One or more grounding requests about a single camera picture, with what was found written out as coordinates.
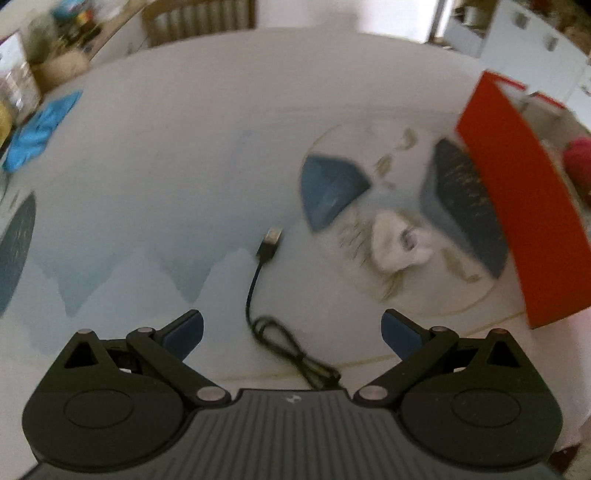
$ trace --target usb connector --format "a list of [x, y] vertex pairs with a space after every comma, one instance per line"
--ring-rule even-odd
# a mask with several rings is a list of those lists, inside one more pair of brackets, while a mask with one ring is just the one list
[[279, 248], [279, 241], [281, 239], [281, 229], [271, 228], [262, 239], [259, 250], [256, 252], [256, 257], [261, 265], [266, 264], [274, 256]]

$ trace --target wooden chair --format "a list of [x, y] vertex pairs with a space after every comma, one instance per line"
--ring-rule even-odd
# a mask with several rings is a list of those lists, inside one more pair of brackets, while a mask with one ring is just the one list
[[255, 28], [256, 0], [155, 0], [142, 12], [150, 46]]

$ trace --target wall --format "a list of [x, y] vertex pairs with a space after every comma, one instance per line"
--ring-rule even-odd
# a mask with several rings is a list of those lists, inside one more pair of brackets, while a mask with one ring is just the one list
[[[0, 35], [7, 35], [46, 11], [57, 0], [12, 0], [0, 11]], [[309, 27], [324, 23], [331, 12], [355, 14], [368, 33], [426, 41], [437, 0], [258, 0], [262, 28]]]

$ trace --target tabletop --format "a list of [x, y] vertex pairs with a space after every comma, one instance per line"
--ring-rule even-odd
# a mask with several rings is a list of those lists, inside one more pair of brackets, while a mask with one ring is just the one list
[[[0, 320], [1, 478], [34, 463], [22, 408], [82, 327], [122, 338], [197, 308], [205, 333], [185, 360], [191, 367], [233, 393], [305, 388], [245, 324], [254, 253], [272, 226], [284, 240], [261, 274], [254, 314], [288, 324], [352, 391], [395, 365], [379, 321], [397, 300], [376, 300], [335, 266], [306, 223], [300, 171], [335, 128], [392, 122], [451, 135], [481, 71], [474, 59], [393, 38], [259, 30], [155, 48], [59, 88], [53, 97], [83, 94], [4, 200], [34, 192], [36, 214]], [[508, 328], [561, 405], [560, 445], [591, 413], [588, 317], [529, 330], [510, 259], [477, 302], [413, 315], [464, 336]]]

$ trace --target blue cloth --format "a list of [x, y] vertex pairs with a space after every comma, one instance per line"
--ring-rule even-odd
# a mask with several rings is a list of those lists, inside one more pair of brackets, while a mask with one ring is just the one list
[[38, 111], [12, 137], [8, 155], [3, 168], [12, 173], [21, 168], [32, 158], [43, 153], [54, 130], [82, 95], [78, 90], [70, 95], [54, 100]]

